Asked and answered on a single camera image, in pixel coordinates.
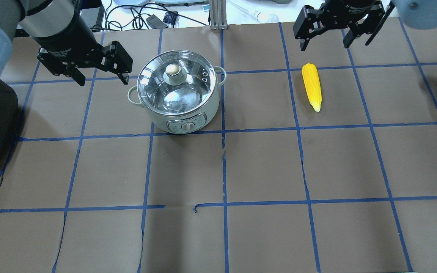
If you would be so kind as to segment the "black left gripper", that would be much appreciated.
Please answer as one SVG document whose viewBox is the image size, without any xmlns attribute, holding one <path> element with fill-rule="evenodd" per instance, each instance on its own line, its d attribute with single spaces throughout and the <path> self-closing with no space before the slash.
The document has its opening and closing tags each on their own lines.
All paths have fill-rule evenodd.
<svg viewBox="0 0 437 273">
<path fill-rule="evenodd" d="M 55 76 L 63 75 L 85 86 L 86 77 L 75 66 L 93 67 L 116 74 L 124 85 L 129 84 L 133 60 L 118 41 L 112 41 L 105 47 L 95 38 L 38 38 L 38 43 L 46 51 L 40 52 L 38 59 Z"/>
</svg>

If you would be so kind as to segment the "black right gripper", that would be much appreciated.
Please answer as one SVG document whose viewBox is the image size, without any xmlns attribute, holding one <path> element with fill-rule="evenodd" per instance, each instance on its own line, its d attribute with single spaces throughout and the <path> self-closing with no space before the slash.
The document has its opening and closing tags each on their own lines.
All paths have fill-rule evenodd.
<svg viewBox="0 0 437 273">
<path fill-rule="evenodd" d="M 346 49 L 363 34 L 371 34 L 372 38 L 385 14 L 384 8 L 374 8 L 376 4 L 376 0 L 326 0 L 319 9 L 303 6 L 293 24 L 300 50 L 306 51 L 309 41 L 327 29 L 350 28 L 343 39 Z"/>
</svg>

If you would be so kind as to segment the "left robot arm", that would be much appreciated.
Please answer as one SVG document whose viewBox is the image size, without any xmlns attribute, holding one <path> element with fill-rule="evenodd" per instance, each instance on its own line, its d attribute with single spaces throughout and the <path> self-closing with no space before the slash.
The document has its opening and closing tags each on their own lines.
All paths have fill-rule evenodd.
<svg viewBox="0 0 437 273">
<path fill-rule="evenodd" d="M 0 0 L 0 77 L 12 55 L 12 41 L 21 27 L 40 45 L 38 60 L 53 75 L 83 86 L 80 69 L 116 74 L 127 85 L 132 57 L 118 41 L 103 46 L 80 15 L 100 0 Z"/>
</svg>

